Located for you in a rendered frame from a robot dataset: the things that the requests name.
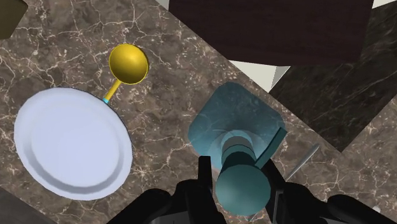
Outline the thin silver cutlery piece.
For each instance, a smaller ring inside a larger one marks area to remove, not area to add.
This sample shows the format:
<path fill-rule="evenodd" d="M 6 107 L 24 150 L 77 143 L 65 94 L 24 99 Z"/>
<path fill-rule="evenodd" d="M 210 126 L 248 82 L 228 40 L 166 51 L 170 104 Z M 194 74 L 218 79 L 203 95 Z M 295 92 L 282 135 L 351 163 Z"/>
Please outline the thin silver cutlery piece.
<path fill-rule="evenodd" d="M 304 157 L 297 163 L 297 165 L 293 168 L 293 170 L 285 177 L 285 180 L 288 181 L 319 149 L 319 143 L 316 143 L 305 155 Z"/>

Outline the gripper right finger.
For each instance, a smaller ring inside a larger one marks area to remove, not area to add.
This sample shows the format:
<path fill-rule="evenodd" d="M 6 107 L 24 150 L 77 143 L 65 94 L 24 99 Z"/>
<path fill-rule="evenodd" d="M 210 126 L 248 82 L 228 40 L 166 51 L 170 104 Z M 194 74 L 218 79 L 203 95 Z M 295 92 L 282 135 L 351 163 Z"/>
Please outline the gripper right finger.
<path fill-rule="evenodd" d="M 272 224 L 397 224 L 348 195 L 319 200 L 306 186 L 285 181 L 272 160 L 261 171 L 271 185 L 266 210 Z"/>

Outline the white round plate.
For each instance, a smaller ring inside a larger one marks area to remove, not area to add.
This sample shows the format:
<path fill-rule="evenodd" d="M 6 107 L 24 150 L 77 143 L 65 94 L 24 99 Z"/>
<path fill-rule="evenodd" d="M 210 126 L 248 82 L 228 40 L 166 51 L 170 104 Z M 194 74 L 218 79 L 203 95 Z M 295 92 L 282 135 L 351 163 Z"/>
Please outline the white round plate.
<path fill-rule="evenodd" d="M 75 88 L 49 88 L 28 98 L 16 116 L 14 142 L 29 174 L 68 199 L 107 197 L 132 166 L 132 141 L 120 117 Z"/>

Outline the teal soap dispenser bottle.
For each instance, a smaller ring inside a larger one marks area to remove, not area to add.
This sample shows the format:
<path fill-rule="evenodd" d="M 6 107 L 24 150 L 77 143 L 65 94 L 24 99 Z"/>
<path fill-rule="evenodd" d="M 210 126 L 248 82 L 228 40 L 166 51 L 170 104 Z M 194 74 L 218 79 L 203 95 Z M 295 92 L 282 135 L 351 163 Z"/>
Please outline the teal soap dispenser bottle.
<path fill-rule="evenodd" d="M 219 86 L 192 121 L 188 139 L 219 171 L 215 194 L 223 209 L 241 216 L 262 210 L 271 196 L 261 168 L 286 137 L 281 115 L 242 85 Z"/>

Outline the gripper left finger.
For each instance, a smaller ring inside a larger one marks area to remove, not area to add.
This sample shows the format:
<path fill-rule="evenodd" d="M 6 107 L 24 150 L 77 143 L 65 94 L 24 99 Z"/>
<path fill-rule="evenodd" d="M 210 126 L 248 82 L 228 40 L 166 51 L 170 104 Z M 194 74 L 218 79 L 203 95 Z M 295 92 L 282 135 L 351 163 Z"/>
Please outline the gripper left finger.
<path fill-rule="evenodd" d="M 180 181 L 174 194 L 144 191 L 106 224 L 226 224 L 212 196 L 211 158 L 198 158 L 198 178 Z"/>

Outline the olive green flat object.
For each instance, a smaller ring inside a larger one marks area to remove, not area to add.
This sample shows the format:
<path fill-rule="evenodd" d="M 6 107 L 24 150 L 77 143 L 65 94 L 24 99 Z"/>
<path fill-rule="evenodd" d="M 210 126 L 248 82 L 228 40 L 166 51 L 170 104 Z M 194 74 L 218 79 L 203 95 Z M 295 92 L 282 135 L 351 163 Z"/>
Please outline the olive green flat object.
<path fill-rule="evenodd" d="M 0 0 L 0 39 L 11 37 L 27 9 L 23 0 Z"/>

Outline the yellow ladle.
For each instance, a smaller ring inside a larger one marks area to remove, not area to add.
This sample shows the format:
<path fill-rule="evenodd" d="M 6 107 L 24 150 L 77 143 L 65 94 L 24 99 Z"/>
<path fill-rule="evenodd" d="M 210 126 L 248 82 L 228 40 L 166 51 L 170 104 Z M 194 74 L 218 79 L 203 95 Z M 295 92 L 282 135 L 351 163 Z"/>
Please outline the yellow ladle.
<path fill-rule="evenodd" d="M 103 98 L 106 104 L 122 83 L 136 85 L 145 79 L 149 71 L 146 54 L 136 45 L 128 43 L 120 44 L 112 49 L 108 64 L 116 80 Z"/>

